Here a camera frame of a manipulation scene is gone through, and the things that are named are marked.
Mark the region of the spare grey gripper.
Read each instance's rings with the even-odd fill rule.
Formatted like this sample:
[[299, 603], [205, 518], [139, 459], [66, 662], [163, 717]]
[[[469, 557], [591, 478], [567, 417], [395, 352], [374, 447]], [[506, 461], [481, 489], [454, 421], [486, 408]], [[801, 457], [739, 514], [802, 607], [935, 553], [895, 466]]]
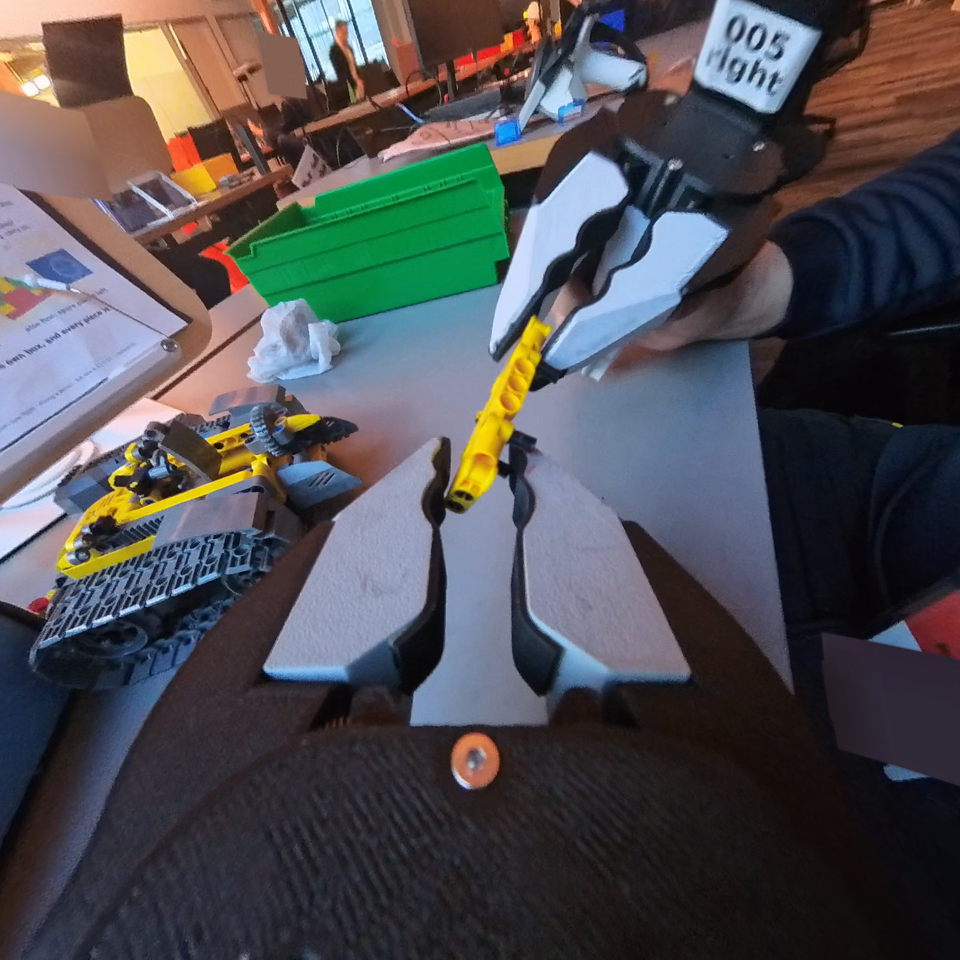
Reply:
[[516, 118], [521, 133], [535, 114], [562, 122], [574, 105], [589, 99], [590, 86], [619, 93], [647, 87], [650, 69], [639, 46], [603, 21], [618, 7], [618, 2], [581, 2], [563, 24], [561, 38], [541, 42]]

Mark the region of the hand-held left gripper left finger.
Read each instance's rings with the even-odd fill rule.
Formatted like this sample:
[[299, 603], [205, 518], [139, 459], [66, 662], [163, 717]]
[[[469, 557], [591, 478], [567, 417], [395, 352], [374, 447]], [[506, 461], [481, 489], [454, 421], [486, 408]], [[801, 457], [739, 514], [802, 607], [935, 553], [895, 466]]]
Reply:
[[274, 680], [414, 693], [444, 649], [450, 439], [431, 439], [331, 531], [266, 661]]

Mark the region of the yellow grey toy bulldozer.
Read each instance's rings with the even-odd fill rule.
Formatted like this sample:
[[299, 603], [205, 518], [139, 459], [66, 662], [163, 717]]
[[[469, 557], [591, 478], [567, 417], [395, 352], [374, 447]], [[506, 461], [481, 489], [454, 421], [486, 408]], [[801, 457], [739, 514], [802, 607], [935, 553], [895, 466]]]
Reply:
[[283, 386], [218, 398], [206, 417], [150, 422], [59, 483], [76, 520], [39, 615], [33, 672], [89, 691], [180, 665], [228, 608], [362, 485], [329, 458], [355, 423]]

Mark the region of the grey desk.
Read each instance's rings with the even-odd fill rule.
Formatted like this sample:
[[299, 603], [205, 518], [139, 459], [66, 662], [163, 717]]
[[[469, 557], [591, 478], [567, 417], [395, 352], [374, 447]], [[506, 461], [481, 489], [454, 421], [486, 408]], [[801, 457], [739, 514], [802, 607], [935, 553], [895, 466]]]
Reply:
[[[333, 370], [291, 391], [315, 413], [354, 421], [332, 458], [369, 485], [433, 437], [458, 461], [498, 368], [489, 335], [499, 289], [340, 327]], [[534, 392], [517, 425], [625, 520], [642, 525], [748, 631], [789, 688], [749, 346], [701, 344], [575, 374]], [[509, 641], [513, 498], [499, 483], [442, 528], [447, 640], [417, 694], [417, 725], [534, 725], [545, 702], [517, 677]], [[3, 958], [44, 922], [101, 817], [129, 747], [177, 673], [73, 696], [63, 733], [3, 869]]]

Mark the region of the yellow storage bin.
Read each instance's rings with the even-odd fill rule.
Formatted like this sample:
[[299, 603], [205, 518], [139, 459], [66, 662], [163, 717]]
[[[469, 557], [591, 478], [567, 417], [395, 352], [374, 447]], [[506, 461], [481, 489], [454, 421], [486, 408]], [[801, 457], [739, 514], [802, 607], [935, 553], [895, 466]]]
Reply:
[[172, 175], [173, 182], [195, 198], [205, 197], [221, 189], [226, 178], [237, 177], [239, 170], [230, 153], [203, 160]]

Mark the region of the crumpled white tissue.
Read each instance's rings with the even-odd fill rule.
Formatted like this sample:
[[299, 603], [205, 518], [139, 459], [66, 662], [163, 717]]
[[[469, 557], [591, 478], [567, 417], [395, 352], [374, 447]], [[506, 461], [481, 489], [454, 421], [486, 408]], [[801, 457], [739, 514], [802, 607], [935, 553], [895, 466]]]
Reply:
[[270, 306], [260, 327], [249, 378], [261, 385], [324, 374], [341, 353], [337, 325], [319, 319], [305, 298]]

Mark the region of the person's right forearm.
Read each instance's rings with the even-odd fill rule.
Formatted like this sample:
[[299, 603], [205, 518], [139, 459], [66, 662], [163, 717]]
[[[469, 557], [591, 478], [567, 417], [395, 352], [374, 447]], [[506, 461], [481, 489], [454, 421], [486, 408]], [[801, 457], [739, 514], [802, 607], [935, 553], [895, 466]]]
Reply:
[[959, 131], [844, 195], [781, 219], [794, 278], [782, 339], [875, 328], [958, 301]]

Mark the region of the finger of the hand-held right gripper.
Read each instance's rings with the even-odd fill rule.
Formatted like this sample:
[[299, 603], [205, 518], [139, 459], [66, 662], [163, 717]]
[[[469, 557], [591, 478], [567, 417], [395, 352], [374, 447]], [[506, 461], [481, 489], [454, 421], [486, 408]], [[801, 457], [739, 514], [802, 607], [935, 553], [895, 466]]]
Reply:
[[564, 376], [589, 367], [634, 334], [663, 325], [732, 231], [702, 211], [651, 219], [628, 208], [595, 269], [583, 261], [553, 303], [545, 368]]
[[629, 191], [621, 166], [590, 151], [531, 206], [501, 285], [491, 329], [494, 360], [507, 354], [545, 301], [571, 279], [589, 243], [612, 235]]

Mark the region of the instruction sheet board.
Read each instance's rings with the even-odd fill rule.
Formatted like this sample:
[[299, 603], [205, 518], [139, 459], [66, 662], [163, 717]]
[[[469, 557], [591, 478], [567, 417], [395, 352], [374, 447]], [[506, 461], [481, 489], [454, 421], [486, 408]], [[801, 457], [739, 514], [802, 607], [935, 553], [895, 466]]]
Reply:
[[3, 498], [196, 359], [198, 294], [103, 210], [173, 169], [150, 105], [3, 94]]

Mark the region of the yellow toy beam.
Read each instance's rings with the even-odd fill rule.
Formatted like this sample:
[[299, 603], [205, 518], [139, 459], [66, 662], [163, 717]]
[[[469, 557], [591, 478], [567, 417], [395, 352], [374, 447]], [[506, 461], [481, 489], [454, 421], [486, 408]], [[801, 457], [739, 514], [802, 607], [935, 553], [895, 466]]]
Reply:
[[469, 511], [501, 474], [501, 455], [514, 434], [514, 418], [522, 411], [542, 362], [551, 327], [533, 315], [495, 379], [489, 400], [461, 456], [446, 503], [451, 512]]

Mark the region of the person's dark blue jacket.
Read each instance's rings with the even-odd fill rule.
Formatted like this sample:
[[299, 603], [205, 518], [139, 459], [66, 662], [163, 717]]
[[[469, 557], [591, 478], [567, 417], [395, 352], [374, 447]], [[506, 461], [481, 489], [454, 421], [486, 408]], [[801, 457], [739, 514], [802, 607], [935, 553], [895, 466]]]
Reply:
[[837, 750], [821, 633], [867, 639], [958, 573], [958, 426], [767, 410], [761, 438], [798, 699], [853, 797], [894, 810], [882, 765]]

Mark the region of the person's right hand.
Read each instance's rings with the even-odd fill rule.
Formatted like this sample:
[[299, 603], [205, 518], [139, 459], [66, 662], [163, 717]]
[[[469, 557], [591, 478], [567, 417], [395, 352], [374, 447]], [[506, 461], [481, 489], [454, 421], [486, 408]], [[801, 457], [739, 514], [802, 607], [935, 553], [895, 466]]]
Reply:
[[767, 241], [732, 281], [689, 296], [663, 326], [615, 345], [583, 373], [601, 379], [694, 344], [764, 337], [785, 320], [794, 283], [786, 253]]

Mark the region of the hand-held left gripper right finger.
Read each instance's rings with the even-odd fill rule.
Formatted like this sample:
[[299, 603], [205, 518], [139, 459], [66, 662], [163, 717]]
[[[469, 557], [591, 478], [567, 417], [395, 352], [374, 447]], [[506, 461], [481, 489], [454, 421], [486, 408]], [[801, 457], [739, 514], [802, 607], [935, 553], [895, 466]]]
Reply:
[[681, 686], [692, 670], [619, 514], [511, 445], [513, 659], [535, 695]]

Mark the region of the green plastic bin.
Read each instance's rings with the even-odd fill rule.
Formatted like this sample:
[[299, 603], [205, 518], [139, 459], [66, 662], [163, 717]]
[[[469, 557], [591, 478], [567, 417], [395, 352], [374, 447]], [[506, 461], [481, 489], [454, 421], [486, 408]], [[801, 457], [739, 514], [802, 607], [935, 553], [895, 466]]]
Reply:
[[305, 299], [340, 323], [497, 285], [508, 224], [478, 143], [294, 202], [228, 255], [270, 306]]

